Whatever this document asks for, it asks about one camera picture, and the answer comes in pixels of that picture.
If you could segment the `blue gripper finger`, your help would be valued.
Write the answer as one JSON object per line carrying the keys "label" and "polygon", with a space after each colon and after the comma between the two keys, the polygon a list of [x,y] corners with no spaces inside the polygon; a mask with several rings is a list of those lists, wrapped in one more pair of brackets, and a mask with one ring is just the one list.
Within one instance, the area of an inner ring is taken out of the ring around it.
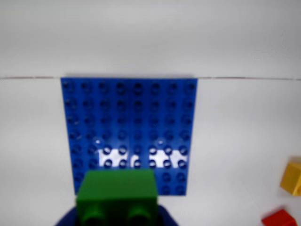
{"label": "blue gripper finger", "polygon": [[158,205],[157,226],[178,226],[178,223],[162,205]]}
{"label": "blue gripper finger", "polygon": [[78,225],[78,213],[76,207],[70,209],[55,226],[77,226]]}

